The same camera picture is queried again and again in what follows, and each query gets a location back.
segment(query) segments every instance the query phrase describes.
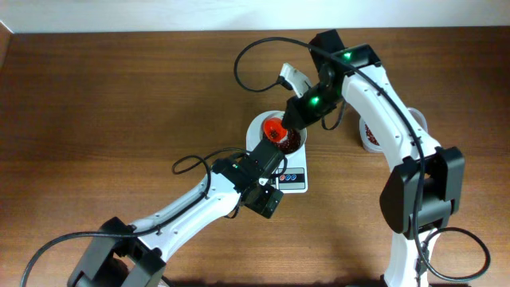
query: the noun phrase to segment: green light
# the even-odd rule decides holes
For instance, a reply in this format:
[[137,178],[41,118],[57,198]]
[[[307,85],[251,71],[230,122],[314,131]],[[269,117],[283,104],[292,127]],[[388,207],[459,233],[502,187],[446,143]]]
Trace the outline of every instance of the green light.
[[316,105],[317,103],[319,103],[319,97],[318,96],[314,96],[311,100],[310,100],[310,103],[312,103],[313,105]]
[[347,52],[343,55],[343,58],[345,60],[350,60],[351,59],[351,56],[352,56],[352,52]]

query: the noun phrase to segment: white wall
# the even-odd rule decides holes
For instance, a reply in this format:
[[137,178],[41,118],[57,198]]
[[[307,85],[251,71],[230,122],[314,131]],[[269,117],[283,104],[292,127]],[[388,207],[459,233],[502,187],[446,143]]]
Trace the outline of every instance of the white wall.
[[510,0],[0,0],[15,33],[510,25]]

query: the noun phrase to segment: plastic container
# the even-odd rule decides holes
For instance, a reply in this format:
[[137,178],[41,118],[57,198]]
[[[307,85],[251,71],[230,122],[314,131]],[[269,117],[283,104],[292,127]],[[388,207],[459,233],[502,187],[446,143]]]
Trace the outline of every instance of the plastic container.
[[[262,130],[262,124],[266,119],[271,119],[273,117],[279,117],[283,119],[284,112],[282,111],[269,111],[263,112],[253,119],[252,123],[248,127],[248,131],[246,132],[246,149],[248,151],[252,151],[258,143],[261,142],[264,131]],[[301,136],[300,146],[296,151],[285,155],[287,159],[292,158],[296,153],[302,151],[304,149],[304,143],[306,142],[307,132],[306,128],[299,131]]]
[[[407,108],[409,113],[413,116],[413,118],[418,122],[418,124],[423,128],[425,132],[429,132],[427,121],[425,120],[425,116],[418,111],[416,108]],[[367,136],[367,130],[365,129],[365,121],[363,118],[359,118],[359,135],[361,136],[361,141],[363,143],[363,148],[368,152],[373,153],[382,153],[382,148],[377,145],[373,144]]]

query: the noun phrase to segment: white digital scale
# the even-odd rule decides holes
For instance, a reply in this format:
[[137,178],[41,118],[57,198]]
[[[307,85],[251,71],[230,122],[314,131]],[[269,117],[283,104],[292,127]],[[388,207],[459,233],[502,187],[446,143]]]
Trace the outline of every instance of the white digital scale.
[[[262,124],[266,119],[273,117],[282,118],[283,115],[284,112],[282,111],[269,111],[258,115],[249,125],[248,132],[246,132],[246,150],[252,151],[262,140]],[[304,142],[307,138],[306,128],[300,131],[300,135],[300,147],[297,151],[285,155],[288,160],[285,173],[276,179],[270,179],[268,181],[270,185],[281,190],[283,193],[304,193],[308,189],[306,152],[304,147]],[[281,173],[283,167],[284,162],[282,161],[275,173]]]

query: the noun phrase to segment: wooden table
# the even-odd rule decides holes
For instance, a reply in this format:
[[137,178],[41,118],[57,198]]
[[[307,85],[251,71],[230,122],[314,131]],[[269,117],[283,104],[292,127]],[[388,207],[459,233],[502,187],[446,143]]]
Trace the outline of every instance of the wooden table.
[[[317,32],[14,35],[0,74],[2,285],[18,284],[48,240],[96,230],[113,216],[145,217],[191,189],[204,171],[172,175],[178,158],[244,147],[250,121],[284,109],[292,93],[242,90],[232,74],[237,53],[261,37],[309,41]],[[339,33],[346,45],[370,43],[430,134],[463,151],[461,209],[450,225],[478,234],[492,251],[490,271],[472,285],[508,285],[510,28]],[[285,43],[249,52],[241,77],[262,87],[285,61],[316,81],[308,51]],[[235,220],[213,222],[175,254],[166,275],[265,284],[378,278],[390,256],[379,209],[389,171],[382,155],[363,150],[358,120],[349,108],[337,130],[308,129],[306,194],[286,195],[271,220],[243,208]],[[88,243],[52,248],[29,285],[63,286]],[[479,247],[456,234],[441,236],[432,260],[457,276],[482,261]]]

